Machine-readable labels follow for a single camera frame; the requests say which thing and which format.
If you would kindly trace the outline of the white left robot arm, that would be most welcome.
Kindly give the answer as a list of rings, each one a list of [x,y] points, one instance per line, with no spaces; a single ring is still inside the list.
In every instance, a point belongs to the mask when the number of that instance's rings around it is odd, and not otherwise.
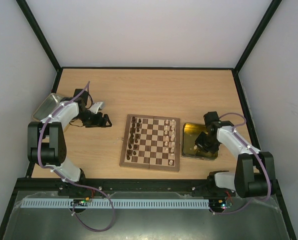
[[[49,113],[42,119],[32,121],[27,128],[27,157],[29,162],[56,173],[64,182],[78,183],[85,179],[84,171],[75,166],[67,156],[64,137],[65,128],[75,120],[80,120],[85,128],[109,128],[112,123],[103,114],[103,102],[94,102],[89,86],[77,88],[73,97],[64,97],[49,106]]]

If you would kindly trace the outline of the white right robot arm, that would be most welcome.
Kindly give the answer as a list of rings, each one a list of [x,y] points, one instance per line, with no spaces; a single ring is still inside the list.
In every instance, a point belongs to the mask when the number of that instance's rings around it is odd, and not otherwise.
[[[270,152],[264,152],[251,145],[237,131],[229,120],[221,120],[216,111],[204,115],[206,131],[199,134],[195,146],[205,152],[215,154],[224,145],[236,158],[235,173],[218,171],[211,173],[212,180],[207,183],[207,191],[213,196],[224,189],[234,191],[242,198],[262,197],[267,200],[274,193],[275,166]]]

